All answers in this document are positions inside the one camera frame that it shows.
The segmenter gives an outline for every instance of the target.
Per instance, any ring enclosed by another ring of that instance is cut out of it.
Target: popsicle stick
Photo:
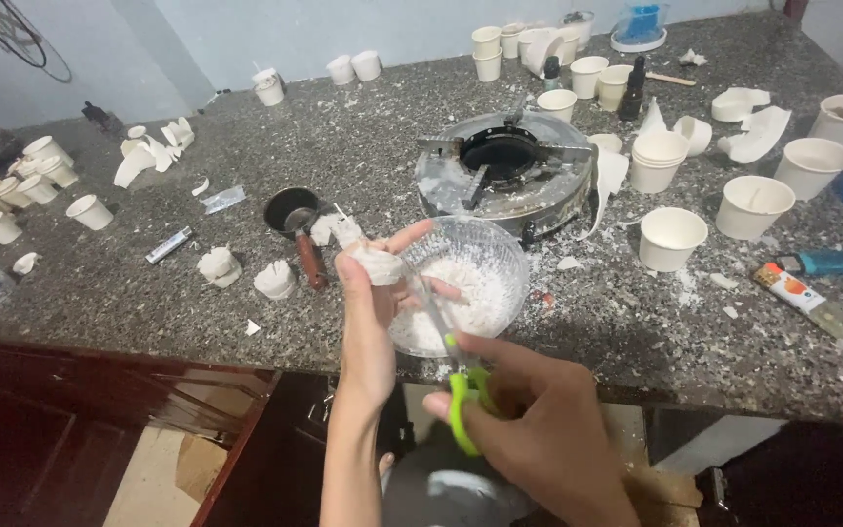
[[[675,82],[676,84],[685,84],[685,86],[695,86],[697,82],[689,81],[688,79],[679,79],[678,77],[670,77],[668,75],[659,75],[658,73],[653,73],[652,71],[646,72],[647,79],[655,79],[657,81],[665,81],[665,82]]]

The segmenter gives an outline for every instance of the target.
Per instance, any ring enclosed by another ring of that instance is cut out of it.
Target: granite countertop
[[[688,48],[709,62],[682,68]],[[632,62],[594,37],[586,54],[611,64]],[[768,293],[750,274],[779,251],[843,245],[843,204],[828,190],[798,203],[767,234],[767,243],[739,242],[712,225],[720,190],[742,174],[771,175],[783,145],[804,137],[829,95],[843,93],[837,65],[779,14],[767,12],[675,24],[663,47],[647,54],[651,69],[694,79],[685,87],[646,83],[670,126],[682,115],[710,121],[710,100],[729,86],[769,90],[792,111],[777,148],[759,162],[736,165],[715,143],[688,160],[668,190],[642,195],[628,188],[612,200],[602,229],[577,243],[583,221],[532,247],[532,289],[508,336],[552,356],[580,361],[596,374],[605,401],[650,401],[721,412],[843,421],[843,343]],[[77,160],[80,182],[46,205],[19,214],[25,234],[0,246],[0,264],[22,254],[43,259],[0,305],[0,339],[148,353],[223,364],[333,373],[338,370],[341,289],[314,293],[301,283],[286,301],[253,288],[253,277],[282,258],[297,265],[292,244],[269,232],[265,201],[288,185],[307,185],[352,212],[373,236],[392,234],[422,218],[412,183],[415,137],[452,122],[504,110],[521,90],[537,96],[541,82],[517,60],[504,60],[499,81],[477,81],[469,57],[385,69],[368,83],[338,87],[328,79],[293,82],[285,102],[265,108],[252,92],[214,101],[190,119],[197,140],[168,172],[141,175],[130,189],[111,185],[119,143],[83,120],[19,130],[52,134]],[[618,133],[628,145],[634,125],[621,124],[580,101],[573,123],[586,134]],[[159,123],[149,134],[163,139]],[[715,139],[739,133],[712,122]],[[242,184],[248,199],[211,216],[190,194],[204,177],[209,193]],[[94,192],[116,212],[103,231],[64,215]],[[638,220],[673,205],[705,218],[711,233],[686,268],[650,276],[636,256]],[[146,254],[184,226],[201,250],[183,245],[158,265]],[[244,274],[226,290],[207,285],[195,265],[212,246],[229,244]],[[333,266],[335,249],[325,250]],[[580,266],[557,271],[565,256]],[[732,291],[707,277],[740,282]],[[843,306],[843,277],[811,280]],[[723,311],[735,306],[739,318]],[[246,320],[262,330],[247,337]],[[401,378],[436,383],[444,365],[398,354]]]

